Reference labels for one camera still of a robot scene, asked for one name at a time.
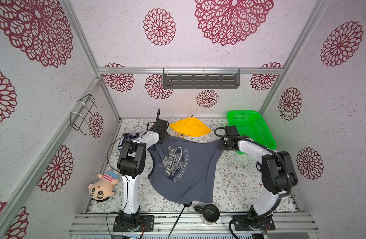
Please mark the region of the green plastic basket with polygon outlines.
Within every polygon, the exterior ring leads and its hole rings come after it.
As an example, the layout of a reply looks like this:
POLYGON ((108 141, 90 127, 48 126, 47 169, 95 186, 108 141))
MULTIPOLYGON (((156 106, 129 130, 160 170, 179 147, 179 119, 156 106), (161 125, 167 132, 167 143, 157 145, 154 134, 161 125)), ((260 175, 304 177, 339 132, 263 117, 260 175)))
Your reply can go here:
POLYGON ((252 110, 235 110, 227 113, 229 126, 235 126, 240 135, 275 150, 277 143, 262 115, 252 110))

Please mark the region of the blue white striped tank top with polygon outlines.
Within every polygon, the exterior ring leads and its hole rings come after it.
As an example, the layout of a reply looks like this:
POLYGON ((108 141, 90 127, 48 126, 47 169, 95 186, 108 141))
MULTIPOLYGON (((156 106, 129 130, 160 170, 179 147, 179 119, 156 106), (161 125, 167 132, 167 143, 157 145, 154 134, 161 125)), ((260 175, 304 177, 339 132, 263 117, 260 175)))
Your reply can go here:
POLYGON ((125 142, 125 140, 138 140, 140 139, 142 136, 144 135, 143 132, 128 132, 128 133, 123 133, 122 137, 119 140, 119 145, 118 145, 118 152, 120 153, 122 150, 122 146, 125 142))

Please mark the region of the grey tank top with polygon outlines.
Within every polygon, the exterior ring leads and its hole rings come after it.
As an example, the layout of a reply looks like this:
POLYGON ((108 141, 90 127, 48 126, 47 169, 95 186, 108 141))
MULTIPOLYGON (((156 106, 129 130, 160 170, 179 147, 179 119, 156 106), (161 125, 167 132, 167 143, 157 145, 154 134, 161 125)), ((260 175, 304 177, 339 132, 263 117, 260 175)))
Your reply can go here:
POLYGON ((199 143, 176 136, 148 149, 153 169, 152 187, 169 201, 186 204, 213 201, 216 164, 222 150, 219 140, 199 143))

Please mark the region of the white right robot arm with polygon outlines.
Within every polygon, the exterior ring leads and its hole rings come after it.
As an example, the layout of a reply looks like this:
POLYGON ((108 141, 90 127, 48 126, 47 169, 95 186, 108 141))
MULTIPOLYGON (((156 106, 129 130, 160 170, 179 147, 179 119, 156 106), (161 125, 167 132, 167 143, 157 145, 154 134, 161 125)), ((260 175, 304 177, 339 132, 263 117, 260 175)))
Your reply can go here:
POLYGON ((290 154, 275 151, 246 135, 240 135, 235 126, 218 127, 214 134, 220 138, 220 150, 240 151, 257 161, 264 189, 250 212, 252 219, 270 215, 298 183, 290 154))

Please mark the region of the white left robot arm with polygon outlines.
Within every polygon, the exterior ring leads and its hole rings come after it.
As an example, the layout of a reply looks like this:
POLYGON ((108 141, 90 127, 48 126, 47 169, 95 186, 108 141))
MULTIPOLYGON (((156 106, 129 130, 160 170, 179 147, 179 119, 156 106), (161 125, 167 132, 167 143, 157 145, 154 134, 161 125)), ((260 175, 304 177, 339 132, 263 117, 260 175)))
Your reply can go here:
POLYGON ((125 139, 122 144, 117 168, 124 184, 124 206, 121 212, 126 215, 133 216, 139 212, 139 180, 146 165, 146 152, 151 146, 169 139, 168 128, 167 121, 157 119, 141 137, 125 139))

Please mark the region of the yellow bucket hat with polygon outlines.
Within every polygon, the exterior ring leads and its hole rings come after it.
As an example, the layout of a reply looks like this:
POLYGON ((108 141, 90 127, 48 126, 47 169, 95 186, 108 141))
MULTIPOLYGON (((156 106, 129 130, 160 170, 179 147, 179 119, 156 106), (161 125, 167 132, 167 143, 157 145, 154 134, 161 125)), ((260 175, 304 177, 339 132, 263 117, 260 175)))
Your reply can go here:
POLYGON ((195 117, 181 119, 170 124, 172 130, 190 137, 201 137, 211 133, 211 129, 195 117))

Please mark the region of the black ladle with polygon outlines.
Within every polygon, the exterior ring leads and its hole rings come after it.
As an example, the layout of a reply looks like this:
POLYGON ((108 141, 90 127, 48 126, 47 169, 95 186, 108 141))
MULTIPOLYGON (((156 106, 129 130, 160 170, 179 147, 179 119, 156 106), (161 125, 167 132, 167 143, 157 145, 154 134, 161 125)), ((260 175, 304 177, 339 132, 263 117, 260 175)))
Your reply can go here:
POLYGON ((183 214, 184 210, 185 210, 186 208, 189 208, 191 205, 192 205, 192 202, 183 204, 183 209, 181 210, 180 214, 178 215, 178 217, 177 217, 177 219, 176 219, 176 221, 175 221, 175 223, 174 223, 174 225, 173 225, 173 227, 172 227, 172 229, 171 229, 171 231, 170 231, 170 233, 169 233, 168 237, 170 237, 170 236, 171 236, 171 234, 173 233, 173 231, 174 231, 174 229, 175 229, 176 225, 178 224, 178 222, 179 222, 179 220, 180 220, 180 218, 181 218, 181 216, 182 216, 182 214, 183 214))

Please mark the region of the plush doll toy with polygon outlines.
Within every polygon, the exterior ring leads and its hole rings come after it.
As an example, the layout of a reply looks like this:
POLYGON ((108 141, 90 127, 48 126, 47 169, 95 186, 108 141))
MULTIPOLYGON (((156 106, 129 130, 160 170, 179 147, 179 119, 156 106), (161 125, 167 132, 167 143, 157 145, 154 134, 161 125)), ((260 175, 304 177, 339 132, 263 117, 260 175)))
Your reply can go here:
POLYGON ((114 195, 114 186, 120 182, 120 174, 110 169, 97 176, 99 180, 88 186, 89 196, 97 202, 104 202, 114 195))

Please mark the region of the grey wall shelf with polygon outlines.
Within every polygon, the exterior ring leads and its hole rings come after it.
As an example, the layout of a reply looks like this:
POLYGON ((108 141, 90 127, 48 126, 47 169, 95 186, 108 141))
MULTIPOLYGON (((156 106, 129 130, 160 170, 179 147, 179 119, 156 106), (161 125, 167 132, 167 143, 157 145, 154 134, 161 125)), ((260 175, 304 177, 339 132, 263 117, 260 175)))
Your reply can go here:
POLYGON ((169 73, 163 69, 162 84, 170 90, 234 90, 240 86, 240 74, 169 73))

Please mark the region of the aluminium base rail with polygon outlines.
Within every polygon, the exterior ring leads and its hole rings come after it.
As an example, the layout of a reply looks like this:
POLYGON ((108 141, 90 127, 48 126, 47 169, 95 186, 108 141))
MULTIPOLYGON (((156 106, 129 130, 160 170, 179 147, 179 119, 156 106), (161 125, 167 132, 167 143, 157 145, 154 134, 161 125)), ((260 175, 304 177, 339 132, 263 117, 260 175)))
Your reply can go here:
POLYGON ((77 239, 84 236, 105 236, 119 239, 122 235, 142 236, 144 239, 154 235, 165 238, 199 235, 216 236, 217 238, 231 238, 236 234, 239 238, 251 238, 253 234, 271 236, 273 234, 305 234, 311 239, 318 237, 319 229, 310 213, 304 212, 276 212, 272 214, 269 224, 253 230, 246 223, 236 221, 231 226, 229 222, 234 218, 241 218, 241 213, 222 213, 219 220, 211 225, 205 225, 198 213, 183 213, 173 233, 168 237, 179 213, 144 213, 145 220, 134 232, 120 229, 115 214, 77 214, 66 234, 67 238, 77 239))

